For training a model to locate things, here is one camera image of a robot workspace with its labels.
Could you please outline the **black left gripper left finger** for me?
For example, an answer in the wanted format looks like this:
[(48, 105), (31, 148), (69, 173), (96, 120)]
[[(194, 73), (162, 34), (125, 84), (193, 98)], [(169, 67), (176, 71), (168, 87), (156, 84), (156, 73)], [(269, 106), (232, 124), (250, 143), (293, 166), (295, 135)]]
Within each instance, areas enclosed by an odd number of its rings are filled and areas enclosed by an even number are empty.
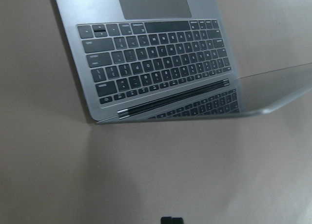
[(162, 217), (160, 219), (161, 224), (172, 224), (172, 217)]

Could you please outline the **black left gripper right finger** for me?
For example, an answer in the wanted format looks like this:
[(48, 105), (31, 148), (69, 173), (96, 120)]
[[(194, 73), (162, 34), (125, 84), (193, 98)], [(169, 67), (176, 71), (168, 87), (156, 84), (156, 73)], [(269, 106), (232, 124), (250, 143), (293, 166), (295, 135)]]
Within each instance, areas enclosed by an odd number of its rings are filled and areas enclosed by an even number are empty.
[(183, 224), (182, 217), (172, 217), (172, 224)]

